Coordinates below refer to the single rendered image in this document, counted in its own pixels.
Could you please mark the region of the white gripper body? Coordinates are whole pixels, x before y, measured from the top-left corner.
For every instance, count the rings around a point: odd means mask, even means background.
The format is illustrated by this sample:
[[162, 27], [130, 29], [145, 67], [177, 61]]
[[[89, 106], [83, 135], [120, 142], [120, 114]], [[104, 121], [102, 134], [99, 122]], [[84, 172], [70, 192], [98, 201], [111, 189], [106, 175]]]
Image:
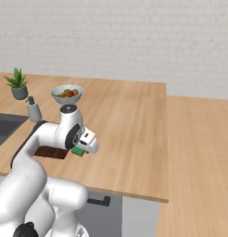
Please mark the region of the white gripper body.
[[86, 152], [95, 154], [98, 151], [99, 144], [93, 133], [86, 132], [81, 136], [79, 146]]

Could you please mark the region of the green sponge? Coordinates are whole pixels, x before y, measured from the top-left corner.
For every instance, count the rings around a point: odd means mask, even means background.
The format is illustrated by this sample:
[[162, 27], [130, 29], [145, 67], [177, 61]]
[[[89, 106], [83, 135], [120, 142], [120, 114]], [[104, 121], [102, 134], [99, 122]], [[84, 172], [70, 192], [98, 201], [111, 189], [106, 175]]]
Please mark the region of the green sponge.
[[71, 148], [71, 152], [77, 156], [83, 156], [83, 154], [84, 154], [84, 150], [81, 149], [80, 147], [76, 147], [76, 146]]

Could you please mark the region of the dark brown cutting board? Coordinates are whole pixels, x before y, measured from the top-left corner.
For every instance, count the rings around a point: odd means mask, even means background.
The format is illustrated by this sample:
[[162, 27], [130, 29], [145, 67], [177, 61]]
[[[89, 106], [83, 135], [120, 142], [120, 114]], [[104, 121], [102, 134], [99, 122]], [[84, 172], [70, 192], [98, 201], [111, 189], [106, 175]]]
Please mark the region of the dark brown cutting board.
[[47, 158], [54, 158], [54, 159], [64, 159], [67, 156], [69, 151], [66, 149], [59, 149], [50, 146], [40, 146], [35, 155], [39, 157], [47, 157]]

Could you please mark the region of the bowl of fruit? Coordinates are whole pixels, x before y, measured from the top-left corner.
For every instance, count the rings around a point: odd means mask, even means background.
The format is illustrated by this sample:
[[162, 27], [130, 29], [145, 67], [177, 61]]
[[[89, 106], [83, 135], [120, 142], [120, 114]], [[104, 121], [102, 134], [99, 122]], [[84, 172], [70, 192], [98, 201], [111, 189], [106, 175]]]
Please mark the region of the bowl of fruit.
[[60, 105], [77, 103], [82, 96], [83, 88], [76, 84], [57, 86], [51, 91], [51, 95]]

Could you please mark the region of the grey soap dispenser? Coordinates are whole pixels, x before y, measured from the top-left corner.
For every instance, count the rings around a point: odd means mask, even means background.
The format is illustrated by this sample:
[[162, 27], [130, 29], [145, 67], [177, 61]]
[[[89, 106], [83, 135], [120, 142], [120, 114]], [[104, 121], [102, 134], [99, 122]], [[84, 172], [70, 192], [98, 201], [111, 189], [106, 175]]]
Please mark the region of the grey soap dispenser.
[[29, 114], [29, 119], [31, 122], [39, 122], [42, 120], [42, 113], [38, 104], [34, 101], [32, 96], [28, 97], [27, 109]]

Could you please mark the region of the grey cupboard door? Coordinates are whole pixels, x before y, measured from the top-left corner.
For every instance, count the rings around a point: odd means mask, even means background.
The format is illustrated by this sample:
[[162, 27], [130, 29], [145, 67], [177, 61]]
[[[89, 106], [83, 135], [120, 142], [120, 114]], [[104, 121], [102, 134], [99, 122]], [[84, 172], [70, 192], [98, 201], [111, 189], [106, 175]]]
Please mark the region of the grey cupboard door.
[[107, 193], [88, 193], [88, 199], [102, 200], [104, 196], [110, 197], [109, 206], [86, 203], [77, 211], [77, 218], [90, 237], [121, 237], [122, 197]]

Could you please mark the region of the dark grey sink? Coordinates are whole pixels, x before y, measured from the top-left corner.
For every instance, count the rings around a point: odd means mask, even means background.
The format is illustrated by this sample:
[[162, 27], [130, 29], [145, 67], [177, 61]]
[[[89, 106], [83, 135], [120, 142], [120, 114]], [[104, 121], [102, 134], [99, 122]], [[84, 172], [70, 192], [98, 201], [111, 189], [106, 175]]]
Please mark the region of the dark grey sink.
[[27, 116], [0, 113], [0, 145], [27, 119]]

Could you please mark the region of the potted green plant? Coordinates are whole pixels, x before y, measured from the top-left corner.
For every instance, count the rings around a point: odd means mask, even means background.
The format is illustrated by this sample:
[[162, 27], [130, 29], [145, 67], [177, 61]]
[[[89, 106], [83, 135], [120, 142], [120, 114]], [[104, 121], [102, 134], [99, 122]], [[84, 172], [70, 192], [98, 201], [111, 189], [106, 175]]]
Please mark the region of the potted green plant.
[[12, 95], [17, 100], [24, 100], [28, 96], [26, 76], [22, 74], [21, 69], [14, 68], [13, 77], [4, 77], [7, 85], [10, 87]]

